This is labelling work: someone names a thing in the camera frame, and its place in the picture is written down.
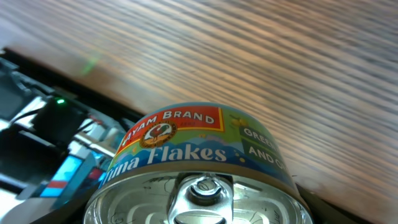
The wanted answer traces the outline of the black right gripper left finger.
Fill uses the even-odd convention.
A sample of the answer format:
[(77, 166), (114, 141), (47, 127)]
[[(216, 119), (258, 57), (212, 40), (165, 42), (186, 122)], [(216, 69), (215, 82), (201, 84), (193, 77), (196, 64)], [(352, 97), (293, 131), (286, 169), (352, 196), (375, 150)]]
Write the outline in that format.
[(85, 207), (96, 189), (89, 189), (73, 200), (37, 219), (31, 224), (83, 223)]

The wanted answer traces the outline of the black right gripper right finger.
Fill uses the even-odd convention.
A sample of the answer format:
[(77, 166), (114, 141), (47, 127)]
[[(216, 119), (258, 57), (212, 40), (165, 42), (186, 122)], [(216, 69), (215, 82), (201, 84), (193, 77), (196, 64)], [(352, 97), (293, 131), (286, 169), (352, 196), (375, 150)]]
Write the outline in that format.
[(307, 203), (311, 213), (315, 219), (315, 223), (322, 224), (358, 224), (354, 220), (345, 216), (338, 210), (334, 209), (315, 194), (297, 184), (300, 196)]

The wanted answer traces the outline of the green tin can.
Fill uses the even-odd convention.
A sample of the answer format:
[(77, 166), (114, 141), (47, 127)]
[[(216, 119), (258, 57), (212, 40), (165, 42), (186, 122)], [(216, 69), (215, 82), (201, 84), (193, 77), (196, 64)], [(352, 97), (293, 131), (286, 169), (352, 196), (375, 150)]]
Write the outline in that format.
[(84, 223), (311, 224), (270, 132), (243, 111), (181, 103), (124, 136)]

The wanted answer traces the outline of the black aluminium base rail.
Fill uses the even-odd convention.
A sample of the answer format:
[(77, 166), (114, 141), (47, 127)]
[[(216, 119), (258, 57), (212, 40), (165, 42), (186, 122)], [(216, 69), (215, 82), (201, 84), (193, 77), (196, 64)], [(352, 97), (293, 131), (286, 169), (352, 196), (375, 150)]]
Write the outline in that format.
[(1, 50), (1, 222), (31, 223), (98, 189), (142, 114)]

